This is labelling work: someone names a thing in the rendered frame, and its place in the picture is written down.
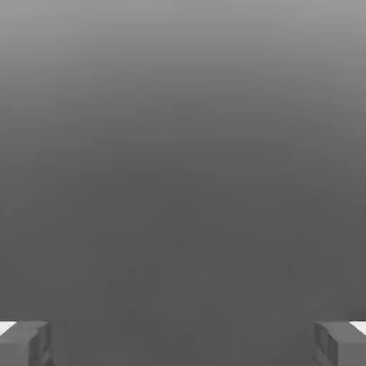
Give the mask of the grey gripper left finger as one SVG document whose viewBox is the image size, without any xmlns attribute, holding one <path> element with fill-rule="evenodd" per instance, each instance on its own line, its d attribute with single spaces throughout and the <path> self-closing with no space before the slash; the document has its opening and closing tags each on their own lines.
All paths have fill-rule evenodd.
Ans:
<svg viewBox="0 0 366 366">
<path fill-rule="evenodd" d="M 52 323 L 0 320 L 0 366 L 54 366 Z"/>
</svg>

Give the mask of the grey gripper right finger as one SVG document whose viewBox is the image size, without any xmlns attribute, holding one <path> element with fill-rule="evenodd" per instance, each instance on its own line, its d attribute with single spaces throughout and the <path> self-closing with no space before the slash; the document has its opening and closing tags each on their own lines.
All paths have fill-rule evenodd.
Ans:
<svg viewBox="0 0 366 366">
<path fill-rule="evenodd" d="M 366 321 L 316 322 L 314 337 L 319 366 L 366 366 Z"/>
</svg>

